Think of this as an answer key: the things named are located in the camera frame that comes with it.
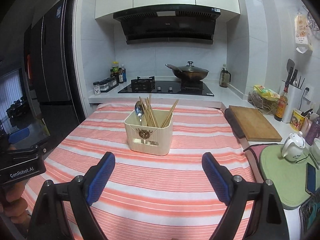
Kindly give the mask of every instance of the gas stove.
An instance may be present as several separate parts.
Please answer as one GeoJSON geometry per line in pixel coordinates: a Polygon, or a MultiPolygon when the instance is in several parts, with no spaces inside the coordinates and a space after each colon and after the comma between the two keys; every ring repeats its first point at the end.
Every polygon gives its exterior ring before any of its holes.
{"type": "Polygon", "coordinates": [[[131,84],[118,93],[157,93],[157,94],[184,94],[210,96],[214,94],[202,81],[164,81],[155,80],[155,77],[132,79],[131,84]]]}

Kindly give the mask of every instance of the hand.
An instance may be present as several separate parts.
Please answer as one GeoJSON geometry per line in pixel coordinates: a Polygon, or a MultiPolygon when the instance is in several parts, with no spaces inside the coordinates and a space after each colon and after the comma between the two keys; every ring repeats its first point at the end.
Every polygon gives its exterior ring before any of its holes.
{"type": "Polygon", "coordinates": [[[28,218],[26,211],[28,203],[21,197],[24,188],[23,181],[16,183],[5,195],[10,205],[3,208],[0,204],[0,212],[4,211],[4,214],[15,224],[21,224],[28,218]]]}

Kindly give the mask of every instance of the striped tablecloth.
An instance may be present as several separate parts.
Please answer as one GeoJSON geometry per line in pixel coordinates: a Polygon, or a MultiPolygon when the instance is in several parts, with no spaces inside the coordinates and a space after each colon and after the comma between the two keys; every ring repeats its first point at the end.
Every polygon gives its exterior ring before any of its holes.
{"type": "MultiPolygon", "coordinates": [[[[169,110],[171,105],[154,105],[169,110]]],[[[68,135],[45,160],[46,173],[32,178],[23,197],[32,211],[43,182],[70,181],[113,152],[116,166],[100,199],[91,207],[110,240],[208,240],[226,206],[201,166],[211,152],[233,175],[254,177],[243,149],[223,113],[215,108],[177,106],[173,140],[166,156],[129,149],[124,119],[134,103],[103,104],[68,135]]],[[[82,239],[69,202],[65,209],[75,239],[82,239]]],[[[242,239],[252,209],[248,202],[235,239],[242,239]]]]}

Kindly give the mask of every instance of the range hood vent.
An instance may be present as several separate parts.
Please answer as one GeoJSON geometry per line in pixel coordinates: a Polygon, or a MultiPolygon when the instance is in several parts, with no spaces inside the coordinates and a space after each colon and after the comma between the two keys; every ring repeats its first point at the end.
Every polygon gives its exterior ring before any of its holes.
{"type": "Polygon", "coordinates": [[[121,22],[127,44],[155,41],[213,43],[220,10],[200,5],[164,4],[113,14],[121,22]]]}

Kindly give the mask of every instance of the green cutting board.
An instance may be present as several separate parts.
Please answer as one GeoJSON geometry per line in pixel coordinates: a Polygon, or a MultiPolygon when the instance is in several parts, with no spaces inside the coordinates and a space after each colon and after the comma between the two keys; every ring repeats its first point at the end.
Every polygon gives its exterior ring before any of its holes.
{"type": "MultiPolygon", "coordinates": [[[[271,179],[275,184],[282,205],[285,209],[295,209],[305,202],[310,195],[306,192],[306,165],[315,166],[310,157],[298,163],[283,158],[283,144],[264,148],[259,157],[261,173],[264,179],[271,179]]],[[[320,171],[316,169],[316,188],[320,186],[320,171]]]]}

